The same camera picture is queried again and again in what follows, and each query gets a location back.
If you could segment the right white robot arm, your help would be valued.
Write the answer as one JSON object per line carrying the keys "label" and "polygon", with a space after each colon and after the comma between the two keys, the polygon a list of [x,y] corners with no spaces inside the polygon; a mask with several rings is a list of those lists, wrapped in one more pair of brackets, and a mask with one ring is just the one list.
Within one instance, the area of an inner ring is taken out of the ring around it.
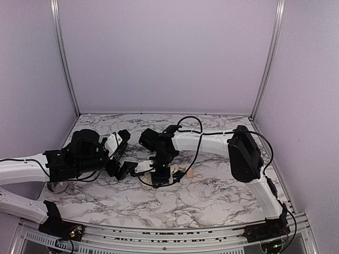
{"label": "right white robot arm", "polygon": [[273,181],[266,174],[261,151],[253,135],[244,125],[233,130],[204,132],[184,130],[180,123],[169,125],[164,131],[146,129],[139,138],[139,144],[155,156],[140,162],[135,173],[149,172],[150,187],[167,187],[179,182],[171,176],[170,163],[181,151],[205,152],[225,156],[230,162],[233,178],[246,184],[259,202],[266,223],[286,223],[288,209],[278,198]]}

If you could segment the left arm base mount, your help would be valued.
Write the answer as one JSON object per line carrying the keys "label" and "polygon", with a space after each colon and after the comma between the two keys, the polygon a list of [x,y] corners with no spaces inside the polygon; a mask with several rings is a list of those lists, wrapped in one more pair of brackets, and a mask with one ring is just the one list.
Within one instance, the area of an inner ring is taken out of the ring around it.
{"label": "left arm base mount", "polygon": [[80,242],[84,233],[84,225],[64,221],[61,218],[58,207],[50,201],[43,201],[47,207],[47,219],[38,227],[39,232],[49,234],[62,239]]}

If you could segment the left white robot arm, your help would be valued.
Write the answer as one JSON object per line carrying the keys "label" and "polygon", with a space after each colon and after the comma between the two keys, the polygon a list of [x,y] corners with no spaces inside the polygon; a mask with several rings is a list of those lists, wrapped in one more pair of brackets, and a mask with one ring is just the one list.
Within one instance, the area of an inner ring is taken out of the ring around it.
{"label": "left white robot arm", "polygon": [[[72,135],[68,145],[60,150],[47,150],[37,155],[1,159],[1,185],[28,182],[91,183],[106,171],[118,173],[119,160],[131,134],[120,130],[99,135],[91,129],[81,129]],[[61,221],[57,205],[50,201],[34,201],[1,189],[1,212],[38,224]]]}

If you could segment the beige and black folding umbrella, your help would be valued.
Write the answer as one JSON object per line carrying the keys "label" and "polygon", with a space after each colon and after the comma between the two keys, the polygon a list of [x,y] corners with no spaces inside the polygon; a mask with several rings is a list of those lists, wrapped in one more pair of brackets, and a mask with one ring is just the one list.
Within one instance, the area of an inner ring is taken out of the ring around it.
{"label": "beige and black folding umbrella", "polygon": [[146,173],[143,176],[138,176],[138,180],[147,188],[161,188],[161,187],[169,187],[176,183],[179,183],[181,179],[193,179],[193,178],[201,178],[201,174],[194,174],[193,169],[190,168],[188,170],[188,164],[174,164],[170,166],[170,178],[168,183],[153,183],[151,179],[150,173]]}

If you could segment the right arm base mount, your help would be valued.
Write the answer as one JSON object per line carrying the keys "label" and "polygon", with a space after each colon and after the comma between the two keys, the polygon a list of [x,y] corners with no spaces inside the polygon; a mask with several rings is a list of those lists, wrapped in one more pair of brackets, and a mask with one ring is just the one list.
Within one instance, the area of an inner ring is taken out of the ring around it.
{"label": "right arm base mount", "polygon": [[288,235],[290,232],[287,215],[281,214],[278,219],[265,219],[264,223],[246,226],[243,236],[251,243]]}

